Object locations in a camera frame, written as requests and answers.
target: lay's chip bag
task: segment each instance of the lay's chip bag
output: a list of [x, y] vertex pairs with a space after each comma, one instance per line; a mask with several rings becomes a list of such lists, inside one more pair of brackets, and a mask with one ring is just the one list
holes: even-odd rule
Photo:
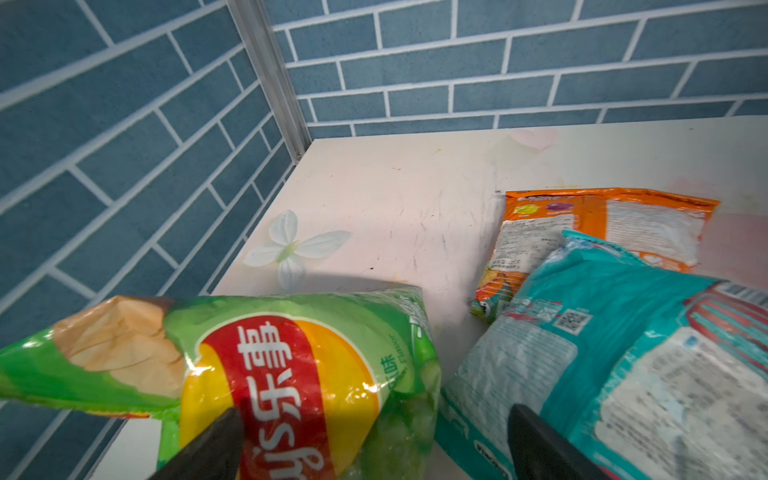
[[422, 478], [440, 366], [421, 292], [116, 296], [0, 350], [0, 399], [163, 421], [162, 466], [218, 415], [240, 478]]

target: white table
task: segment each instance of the white table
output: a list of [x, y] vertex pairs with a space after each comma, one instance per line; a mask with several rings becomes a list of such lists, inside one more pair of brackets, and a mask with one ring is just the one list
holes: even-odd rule
[[[214, 290], [281, 293], [276, 267], [245, 254], [286, 210], [299, 240], [330, 230], [352, 237], [308, 264], [298, 293], [361, 291], [409, 283], [423, 289], [447, 379], [485, 331], [468, 313], [507, 190], [647, 187], [721, 200], [705, 230], [700, 272], [768, 289], [768, 117], [559, 127], [537, 151], [509, 130], [315, 141]], [[159, 426], [131, 420], [95, 478], [141, 480], [156, 459]], [[430, 479], [467, 478], [439, 448]]]

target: flower decal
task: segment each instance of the flower decal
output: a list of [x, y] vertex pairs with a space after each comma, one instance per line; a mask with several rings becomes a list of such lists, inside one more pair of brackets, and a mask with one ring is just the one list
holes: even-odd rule
[[296, 240], [299, 219], [291, 210], [280, 215], [270, 227], [270, 242], [259, 245], [245, 256], [248, 266], [277, 262], [277, 281], [284, 290], [293, 290], [306, 274], [303, 258], [325, 258], [337, 251], [352, 236], [337, 230], [322, 233], [303, 242]]

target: snack bag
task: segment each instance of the snack bag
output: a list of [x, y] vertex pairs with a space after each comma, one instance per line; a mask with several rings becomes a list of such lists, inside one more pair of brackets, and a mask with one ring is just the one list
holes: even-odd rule
[[492, 323], [528, 274], [562, 247], [563, 229], [618, 243], [662, 268], [690, 272], [698, 263], [701, 230], [719, 204], [639, 188], [507, 192], [504, 221], [472, 314]]
[[565, 236], [446, 383], [440, 446], [514, 478], [523, 403], [610, 478], [768, 478], [768, 294]]
[[439, 387], [409, 288], [116, 296], [0, 350], [0, 398], [160, 419], [160, 466], [236, 406], [243, 480], [422, 478]]

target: brick-pattern wallpaper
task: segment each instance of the brick-pattern wallpaper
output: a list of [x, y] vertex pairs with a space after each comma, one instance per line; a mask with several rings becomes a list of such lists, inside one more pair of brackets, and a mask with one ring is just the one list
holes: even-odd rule
[[265, 0], [313, 137], [768, 114], [765, 0]]
[[[292, 168], [223, 0], [0, 2], [0, 156], [0, 348], [209, 293]], [[0, 478], [87, 478], [120, 425], [0, 400]]]

